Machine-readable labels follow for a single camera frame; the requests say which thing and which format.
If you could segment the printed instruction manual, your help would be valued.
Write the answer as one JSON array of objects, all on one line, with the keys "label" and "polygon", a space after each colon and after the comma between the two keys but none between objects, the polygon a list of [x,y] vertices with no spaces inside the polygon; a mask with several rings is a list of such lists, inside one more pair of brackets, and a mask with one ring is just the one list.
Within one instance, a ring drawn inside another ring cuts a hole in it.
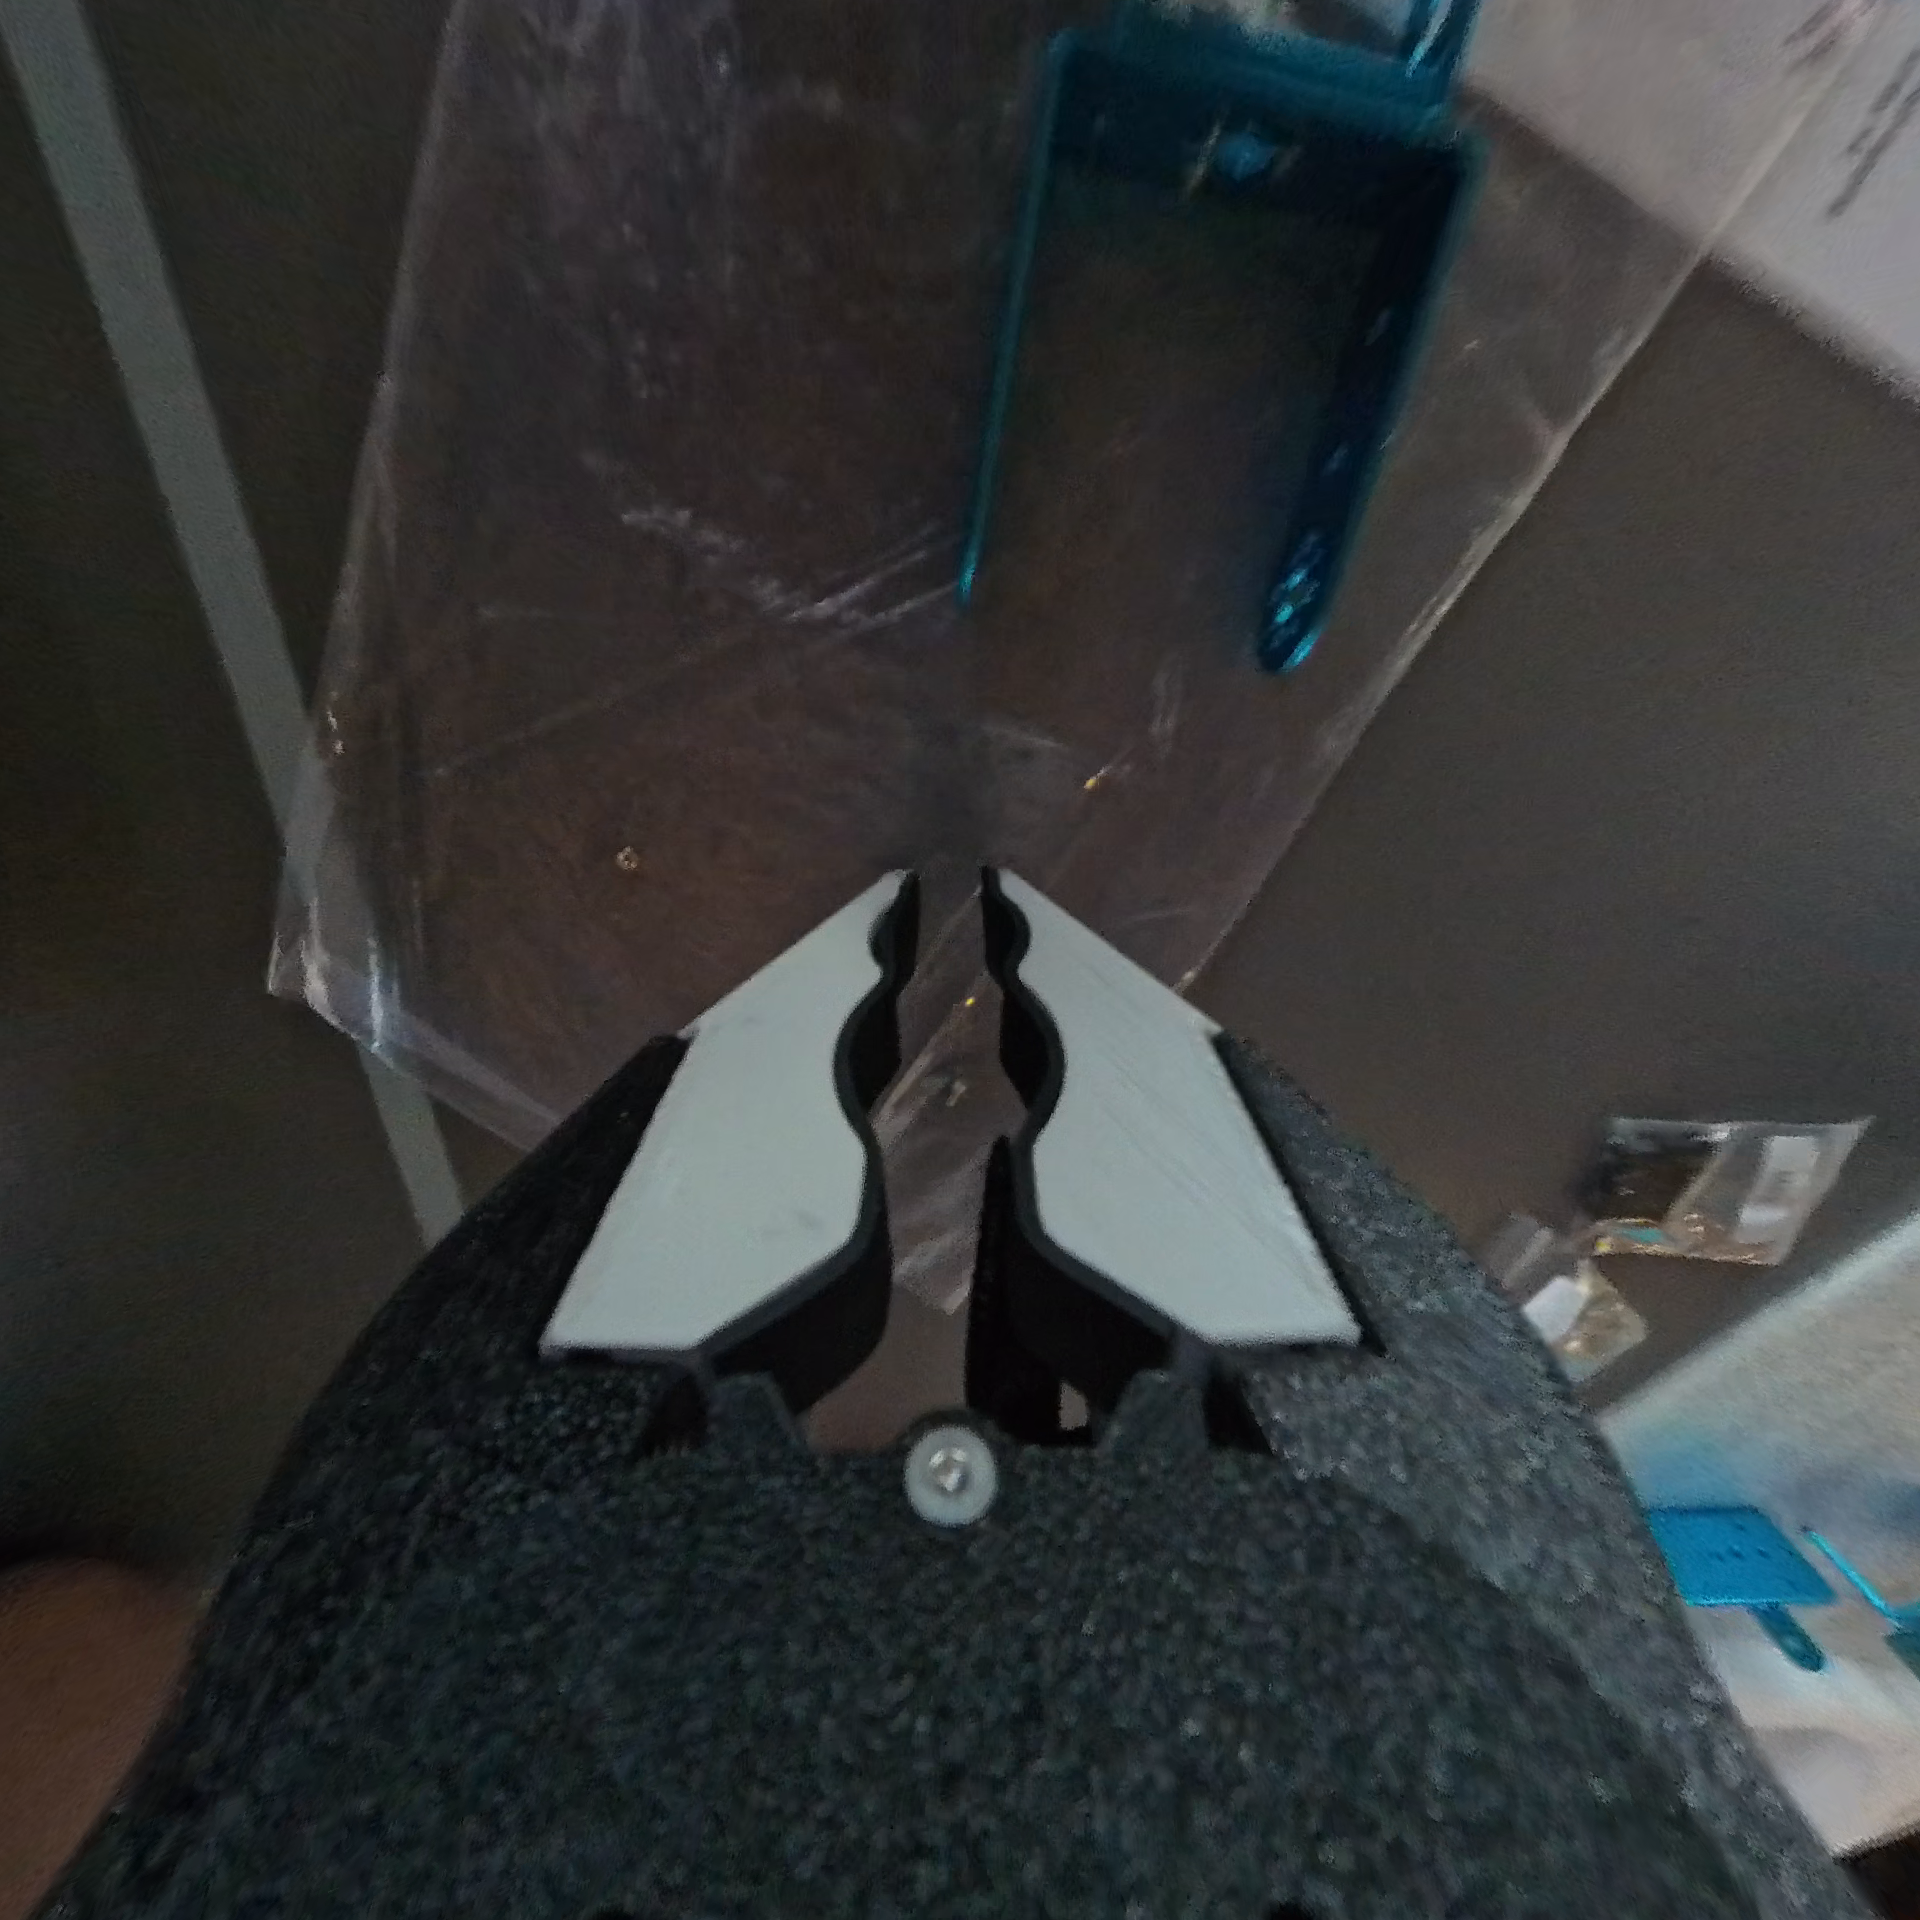
[{"label": "printed instruction manual", "polygon": [[1917,4],[1482,4],[1469,80],[1820,329],[1917,376]]}]

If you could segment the white foam board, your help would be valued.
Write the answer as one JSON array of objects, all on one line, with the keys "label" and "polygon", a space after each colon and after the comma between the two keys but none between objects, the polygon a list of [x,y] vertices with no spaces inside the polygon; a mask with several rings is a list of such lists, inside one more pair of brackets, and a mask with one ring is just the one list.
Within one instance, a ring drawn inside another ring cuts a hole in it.
[{"label": "white foam board", "polygon": [[1820,1672],[1793,1664],[1753,1609],[1692,1606],[1700,1622],[1751,1626],[1787,1665],[1814,1678],[1854,1668],[1902,1716],[1917,1716],[1917,1678],[1803,1529],[1827,1533],[1890,1599],[1917,1599],[1917,1422],[1917,1211],[1601,1418],[1646,1509],[1757,1508],[1836,1593],[1827,1606],[1793,1608],[1827,1653]]}]

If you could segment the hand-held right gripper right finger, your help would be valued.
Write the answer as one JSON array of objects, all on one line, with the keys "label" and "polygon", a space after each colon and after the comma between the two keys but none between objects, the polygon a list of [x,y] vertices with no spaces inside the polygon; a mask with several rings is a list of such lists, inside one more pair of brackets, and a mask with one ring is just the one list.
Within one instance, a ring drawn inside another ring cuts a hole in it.
[{"label": "hand-held right gripper right finger", "polygon": [[1361,1345],[1222,1028],[1013,870],[982,872],[981,916],[1022,1104],[1017,1213],[1044,1267],[1212,1355]]}]

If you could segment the clear plastic bag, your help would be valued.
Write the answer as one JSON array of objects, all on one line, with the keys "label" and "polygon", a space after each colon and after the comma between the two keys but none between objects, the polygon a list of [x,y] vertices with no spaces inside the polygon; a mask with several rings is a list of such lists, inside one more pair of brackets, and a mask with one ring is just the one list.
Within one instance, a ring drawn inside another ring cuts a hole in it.
[{"label": "clear plastic bag", "polygon": [[959,605],[1046,45],[1113,8],[455,5],[270,961],[535,1146],[916,872],[877,1129],[941,1309],[1009,1099],[981,870],[1191,989],[1710,251],[1471,82],[1478,11],[1478,194],[1277,676],[1371,243],[1067,163]]}]

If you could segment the blue perforated flat bracket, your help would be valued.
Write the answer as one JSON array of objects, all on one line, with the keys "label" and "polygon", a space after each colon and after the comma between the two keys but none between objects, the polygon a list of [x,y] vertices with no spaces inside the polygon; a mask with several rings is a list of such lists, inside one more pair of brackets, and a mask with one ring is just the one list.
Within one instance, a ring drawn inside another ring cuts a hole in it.
[{"label": "blue perforated flat bracket", "polygon": [[1646,1529],[1688,1608],[1817,1609],[1834,1588],[1755,1505],[1652,1505]]}]

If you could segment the blue metal U bracket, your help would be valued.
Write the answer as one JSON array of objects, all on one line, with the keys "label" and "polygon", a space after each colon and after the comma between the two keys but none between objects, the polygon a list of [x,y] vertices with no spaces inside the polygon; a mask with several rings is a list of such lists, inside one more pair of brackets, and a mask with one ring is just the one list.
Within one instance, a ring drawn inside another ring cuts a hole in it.
[{"label": "blue metal U bracket", "polygon": [[974,599],[1014,414],[1022,335],[1057,176],[1179,189],[1184,199],[1332,220],[1367,240],[1365,272],[1318,412],[1257,661],[1315,653],[1405,418],[1428,329],[1472,218],[1484,143],[1456,82],[1478,4],[1396,4],[1355,37],[1261,25],[1207,5],[1115,4],[1044,53],[996,317],[954,599]]}]

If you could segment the scattered small parts bags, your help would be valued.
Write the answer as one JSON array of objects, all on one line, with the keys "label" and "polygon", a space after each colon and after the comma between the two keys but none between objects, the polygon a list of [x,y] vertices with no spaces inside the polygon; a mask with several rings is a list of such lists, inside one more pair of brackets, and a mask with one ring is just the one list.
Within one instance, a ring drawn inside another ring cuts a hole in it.
[{"label": "scattered small parts bags", "polygon": [[1597,1380],[1651,1336],[1608,1261],[1784,1264],[1872,1123],[1613,1115],[1569,1218],[1513,1211],[1482,1267],[1569,1381]]}]

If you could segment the teal curved bracket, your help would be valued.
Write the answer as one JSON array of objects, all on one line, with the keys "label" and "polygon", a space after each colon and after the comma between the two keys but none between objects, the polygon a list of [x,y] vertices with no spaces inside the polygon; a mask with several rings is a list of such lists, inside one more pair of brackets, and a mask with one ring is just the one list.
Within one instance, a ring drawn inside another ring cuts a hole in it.
[{"label": "teal curved bracket", "polygon": [[[1850,1593],[1858,1596],[1885,1624],[1885,1648],[1913,1678],[1918,1678],[1918,1599],[1914,1596],[1909,1599],[1888,1598],[1879,1583],[1820,1529],[1807,1525],[1798,1537],[1811,1545],[1817,1557],[1836,1571]],[[1789,1662],[1808,1672],[1820,1672],[1828,1664],[1827,1651],[1812,1639],[1812,1634],[1793,1611],[1797,1604],[1812,1604],[1812,1588],[1819,1585],[1820,1580],[1812,1575],[1812,1563],[1803,1549],[1791,1545],[1789,1535],[1778,1525],[1771,1525],[1766,1539],[1769,1548],[1776,1548],[1787,1561],[1797,1567],[1797,1585],[1791,1598],[1758,1604],[1753,1613]]]}]

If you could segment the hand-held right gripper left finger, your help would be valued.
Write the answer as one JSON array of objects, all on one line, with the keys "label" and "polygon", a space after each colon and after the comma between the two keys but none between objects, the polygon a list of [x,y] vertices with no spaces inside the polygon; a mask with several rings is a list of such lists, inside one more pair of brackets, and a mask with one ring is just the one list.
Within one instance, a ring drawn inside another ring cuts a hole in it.
[{"label": "hand-held right gripper left finger", "polygon": [[900,1073],[919,923],[919,875],[884,872],[685,1028],[541,1355],[863,1367],[895,1290],[873,1113]]}]

